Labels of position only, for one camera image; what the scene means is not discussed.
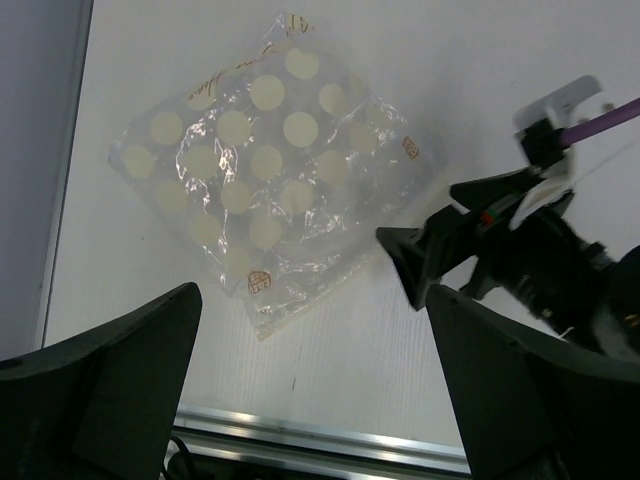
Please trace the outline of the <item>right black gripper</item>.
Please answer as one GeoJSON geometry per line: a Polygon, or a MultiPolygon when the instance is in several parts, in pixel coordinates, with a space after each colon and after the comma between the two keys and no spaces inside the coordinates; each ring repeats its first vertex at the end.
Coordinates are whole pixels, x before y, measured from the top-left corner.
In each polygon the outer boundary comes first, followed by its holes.
{"type": "Polygon", "coordinates": [[[524,196],[539,183],[528,168],[456,183],[448,207],[423,228],[377,228],[411,307],[422,310],[429,287],[475,257],[461,289],[474,300],[502,288],[557,333],[584,330],[604,313],[629,326],[630,260],[614,261],[602,244],[581,239],[564,220],[572,189],[511,226],[524,196]]]}

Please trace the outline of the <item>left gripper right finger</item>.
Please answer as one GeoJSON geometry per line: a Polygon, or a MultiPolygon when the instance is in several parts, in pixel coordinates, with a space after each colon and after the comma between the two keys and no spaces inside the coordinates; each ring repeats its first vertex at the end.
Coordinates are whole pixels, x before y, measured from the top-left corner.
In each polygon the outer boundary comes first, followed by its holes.
{"type": "Polygon", "coordinates": [[[446,286],[429,289],[426,308],[473,478],[638,478],[638,365],[446,286]]]}

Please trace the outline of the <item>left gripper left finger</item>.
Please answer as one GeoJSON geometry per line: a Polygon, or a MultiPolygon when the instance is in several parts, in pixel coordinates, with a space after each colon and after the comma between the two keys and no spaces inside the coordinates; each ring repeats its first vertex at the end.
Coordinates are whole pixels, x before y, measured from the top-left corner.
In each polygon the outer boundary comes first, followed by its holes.
{"type": "Polygon", "coordinates": [[[195,283],[1,363],[4,479],[157,479],[202,311],[195,283]]]}

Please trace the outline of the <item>clear dotted zip bag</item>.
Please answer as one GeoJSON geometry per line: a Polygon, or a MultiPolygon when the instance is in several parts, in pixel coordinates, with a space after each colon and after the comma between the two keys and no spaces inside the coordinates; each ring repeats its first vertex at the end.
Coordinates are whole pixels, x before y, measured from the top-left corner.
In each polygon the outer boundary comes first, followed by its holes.
{"type": "Polygon", "coordinates": [[[315,307],[421,216],[443,185],[434,141],[304,17],[251,56],[133,119],[108,161],[259,338],[315,307]]]}

